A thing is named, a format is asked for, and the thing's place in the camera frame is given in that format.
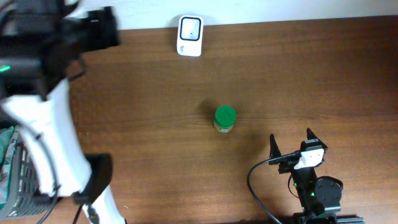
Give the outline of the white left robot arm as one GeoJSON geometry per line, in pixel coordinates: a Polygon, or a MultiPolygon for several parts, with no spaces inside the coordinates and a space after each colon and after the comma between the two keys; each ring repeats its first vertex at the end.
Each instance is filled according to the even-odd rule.
{"type": "Polygon", "coordinates": [[[46,221],[70,197],[90,223],[124,223],[111,191],[112,157],[85,154],[70,111],[81,55],[119,45],[113,8],[72,16],[79,2],[1,2],[1,219],[46,221]]]}

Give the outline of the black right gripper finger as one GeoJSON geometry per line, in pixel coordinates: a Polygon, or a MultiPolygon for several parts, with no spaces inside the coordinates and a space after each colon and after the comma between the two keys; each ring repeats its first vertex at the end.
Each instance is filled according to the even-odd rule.
{"type": "Polygon", "coordinates": [[[280,158],[282,156],[279,147],[276,143],[275,136],[273,134],[270,135],[270,153],[269,153],[269,159],[272,159],[272,161],[269,162],[269,164],[278,164],[277,158],[280,158]]]}
{"type": "Polygon", "coordinates": [[[307,132],[307,143],[317,143],[318,145],[321,145],[323,149],[328,149],[328,146],[321,140],[319,139],[315,133],[310,129],[306,129],[307,132]]]}

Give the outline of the grey plastic basket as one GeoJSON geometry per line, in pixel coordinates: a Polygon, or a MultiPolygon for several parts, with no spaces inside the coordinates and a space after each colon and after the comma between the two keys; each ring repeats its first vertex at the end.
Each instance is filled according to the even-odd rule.
{"type": "Polygon", "coordinates": [[[43,223],[51,214],[57,199],[57,185],[50,193],[39,189],[35,165],[16,127],[1,125],[1,220],[41,216],[43,223]]]}

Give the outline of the white barcode scanner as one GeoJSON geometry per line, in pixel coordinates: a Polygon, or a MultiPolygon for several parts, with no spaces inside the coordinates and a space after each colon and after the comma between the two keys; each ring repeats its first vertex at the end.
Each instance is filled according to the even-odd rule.
{"type": "Polygon", "coordinates": [[[204,22],[200,16],[184,15],[178,22],[177,53],[199,57],[202,50],[204,22]]]}

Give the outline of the green lid jar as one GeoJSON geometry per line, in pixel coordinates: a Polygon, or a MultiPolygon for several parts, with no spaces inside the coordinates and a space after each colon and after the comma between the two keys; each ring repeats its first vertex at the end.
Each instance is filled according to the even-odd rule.
{"type": "Polygon", "coordinates": [[[223,105],[216,109],[214,127],[221,133],[230,132],[236,122],[237,114],[230,105],[223,105]]]}

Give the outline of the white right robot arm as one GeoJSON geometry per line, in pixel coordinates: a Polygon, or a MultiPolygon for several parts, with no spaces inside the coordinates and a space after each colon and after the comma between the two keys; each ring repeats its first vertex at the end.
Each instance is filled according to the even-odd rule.
{"type": "Polygon", "coordinates": [[[307,139],[301,142],[300,149],[291,154],[281,154],[273,134],[270,135],[271,165],[279,166],[280,174],[290,174],[303,212],[295,213],[292,223],[364,223],[364,218],[349,215],[338,216],[343,182],[330,176],[317,176],[315,168],[325,160],[328,146],[311,129],[307,129],[307,139]]]}

